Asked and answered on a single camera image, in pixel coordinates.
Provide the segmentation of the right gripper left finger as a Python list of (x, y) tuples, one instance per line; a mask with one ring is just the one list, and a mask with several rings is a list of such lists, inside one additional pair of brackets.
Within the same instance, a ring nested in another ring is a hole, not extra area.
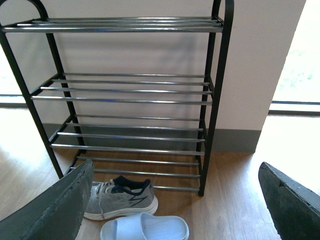
[(2, 240), (74, 240), (91, 195), (94, 165), (81, 163), (0, 222)]

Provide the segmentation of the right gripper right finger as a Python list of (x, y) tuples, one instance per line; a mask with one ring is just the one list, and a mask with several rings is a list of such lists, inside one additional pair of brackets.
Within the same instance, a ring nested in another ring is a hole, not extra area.
[(282, 240), (320, 238), (320, 196), (263, 162), (258, 170), (262, 194)]

